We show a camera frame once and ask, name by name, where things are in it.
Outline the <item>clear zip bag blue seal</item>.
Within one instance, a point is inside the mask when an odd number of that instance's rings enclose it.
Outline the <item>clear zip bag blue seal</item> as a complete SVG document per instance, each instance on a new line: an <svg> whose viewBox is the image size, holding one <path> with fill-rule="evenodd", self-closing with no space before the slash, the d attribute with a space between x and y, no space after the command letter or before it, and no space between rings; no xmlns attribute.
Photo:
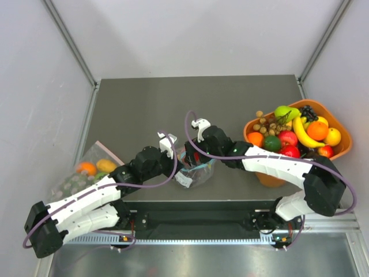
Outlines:
<svg viewBox="0 0 369 277"><path fill-rule="evenodd" d="M177 159L179 164L183 166L174 176L175 181L186 189L194 188L206 182L214 172L215 159L209 160L207 163L200 163L199 157L195 154L195 165L190 165L185 161L185 147L177 149Z"/></svg>

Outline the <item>fake green pear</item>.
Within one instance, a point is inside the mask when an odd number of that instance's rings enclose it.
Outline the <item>fake green pear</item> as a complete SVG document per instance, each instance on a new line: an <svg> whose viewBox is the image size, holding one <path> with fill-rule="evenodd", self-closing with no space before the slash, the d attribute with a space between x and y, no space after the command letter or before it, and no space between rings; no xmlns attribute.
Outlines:
<svg viewBox="0 0 369 277"><path fill-rule="evenodd" d="M300 115L298 108L290 106L279 106L274 111L274 116L288 123Z"/></svg>

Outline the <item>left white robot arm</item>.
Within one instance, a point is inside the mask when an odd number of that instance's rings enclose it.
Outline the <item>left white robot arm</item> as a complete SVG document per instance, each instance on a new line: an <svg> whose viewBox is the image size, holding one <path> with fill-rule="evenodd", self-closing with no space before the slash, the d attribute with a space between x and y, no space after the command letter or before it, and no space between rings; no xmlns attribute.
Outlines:
<svg viewBox="0 0 369 277"><path fill-rule="evenodd" d="M23 248L33 249L41 259L75 237L115 226L126 228L131 216L122 198L160 175L166 176L166 184L182 167L174 150L145 147L128 164L117 167L90 187L56 202L35 203L25 222Z"/></svg>

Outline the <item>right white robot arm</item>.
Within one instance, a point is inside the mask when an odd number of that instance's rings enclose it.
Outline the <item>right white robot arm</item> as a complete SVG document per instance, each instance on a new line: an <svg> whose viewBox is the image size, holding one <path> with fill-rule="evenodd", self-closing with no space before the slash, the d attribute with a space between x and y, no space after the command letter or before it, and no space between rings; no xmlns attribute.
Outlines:
<svg viewBox="0 0 369 277"><path fill-rule="evenodd" d="M307 214L336 214L347 186L330 159L291 158L245 141L233 141L222 129L203 119L193 121L191 127L197 135L189 138L185 146L191 154L198 153L202 162L217 159L229 168L271 175L300 189L274 201L269 209L273 227L283 228L290 220Z"/></svg>

